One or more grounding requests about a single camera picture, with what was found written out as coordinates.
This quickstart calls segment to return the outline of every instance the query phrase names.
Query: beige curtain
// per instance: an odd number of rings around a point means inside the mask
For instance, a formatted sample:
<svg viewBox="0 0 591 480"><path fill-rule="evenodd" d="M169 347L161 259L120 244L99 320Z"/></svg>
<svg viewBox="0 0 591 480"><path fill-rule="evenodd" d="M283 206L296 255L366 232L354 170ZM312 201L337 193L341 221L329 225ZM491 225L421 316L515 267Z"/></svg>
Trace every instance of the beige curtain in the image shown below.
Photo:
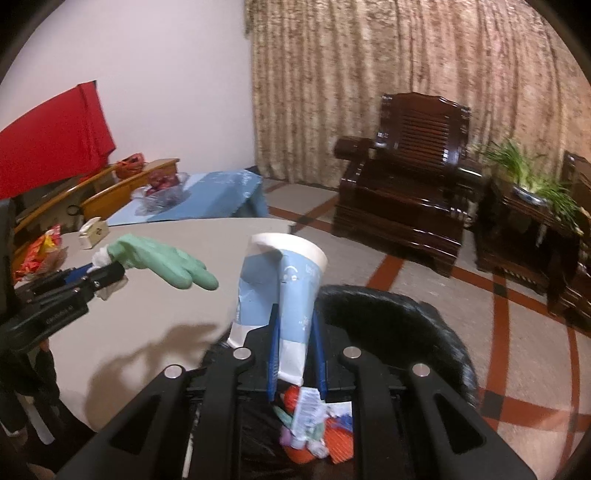
<svg viewBox="0 0 591 480"><path fill-rule="evenodd" d="M470 141L515 137L552 174L591 160L591 86L525 0L248 0L257 164L336 187L341 135L373 137L382 93L472 109Z"/></svg>

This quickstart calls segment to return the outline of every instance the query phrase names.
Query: chair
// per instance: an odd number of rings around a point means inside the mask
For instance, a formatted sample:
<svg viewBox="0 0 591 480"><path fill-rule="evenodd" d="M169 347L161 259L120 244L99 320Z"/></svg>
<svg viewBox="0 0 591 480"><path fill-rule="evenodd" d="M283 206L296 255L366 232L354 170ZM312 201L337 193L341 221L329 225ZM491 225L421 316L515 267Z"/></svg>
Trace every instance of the chair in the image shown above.
<svg viewBox="0 0 591 480"><path fill-rule="evenodd" d="M333 222L337 236L362 234L426 252L448 277L462 245L480 167L466 158L470 110L438 96L383 95L376 141L342 137L349 160Z"/></svg>
<svg viewBox="0 0 591 480"><path fill-rule="evenodd" d="M565 152L560 180L574 201L591 213L591 164ZM574 310L591 325L591 220L581 213L577 223L583 231L578 245L563 245L551 263L548 310L559 315Z"/></svg>

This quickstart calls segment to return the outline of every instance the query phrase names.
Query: white wall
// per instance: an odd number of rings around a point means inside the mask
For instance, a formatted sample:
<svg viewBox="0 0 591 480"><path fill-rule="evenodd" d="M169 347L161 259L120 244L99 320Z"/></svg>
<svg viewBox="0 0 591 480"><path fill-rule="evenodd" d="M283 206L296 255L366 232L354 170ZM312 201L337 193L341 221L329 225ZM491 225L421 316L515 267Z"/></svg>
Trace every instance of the white wall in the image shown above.
<svg viewBox="0 0 591 480"><path fill-rule="evenodd" d="M244 0L66 0L0 84L0 129L77 83L98 80L117 149L181 169L254 165Z"/></svg>

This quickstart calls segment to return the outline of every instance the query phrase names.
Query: tissue box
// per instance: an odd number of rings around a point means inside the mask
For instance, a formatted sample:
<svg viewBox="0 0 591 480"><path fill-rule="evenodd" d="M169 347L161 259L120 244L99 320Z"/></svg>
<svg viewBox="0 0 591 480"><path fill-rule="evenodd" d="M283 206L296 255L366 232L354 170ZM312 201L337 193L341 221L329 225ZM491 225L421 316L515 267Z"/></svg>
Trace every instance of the tissue box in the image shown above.
<svg viewBox="0 0 591 480"><path fill-rule="evenodd" d="M84 249L91 249L109 233L109 226L100 217L88 220L79 231L78 238Z"/></svg>

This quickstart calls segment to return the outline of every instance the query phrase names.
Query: potted plant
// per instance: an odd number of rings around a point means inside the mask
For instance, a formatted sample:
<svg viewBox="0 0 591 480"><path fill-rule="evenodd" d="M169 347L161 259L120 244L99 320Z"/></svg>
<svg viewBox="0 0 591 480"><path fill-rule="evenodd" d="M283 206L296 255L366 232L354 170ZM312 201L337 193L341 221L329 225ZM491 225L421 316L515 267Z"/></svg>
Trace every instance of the potted plant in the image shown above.
<svg viewBox="0 0 591 480"><path fill-rule="evenodd" d="M513 139L501 144L491 142L479 152L497 167L497 176L515 183L514 192L521 199L532 205L547 205L561 222L582 234L576 222L579 206L569 191L555 179L534 172L527 153Z"/></svg>

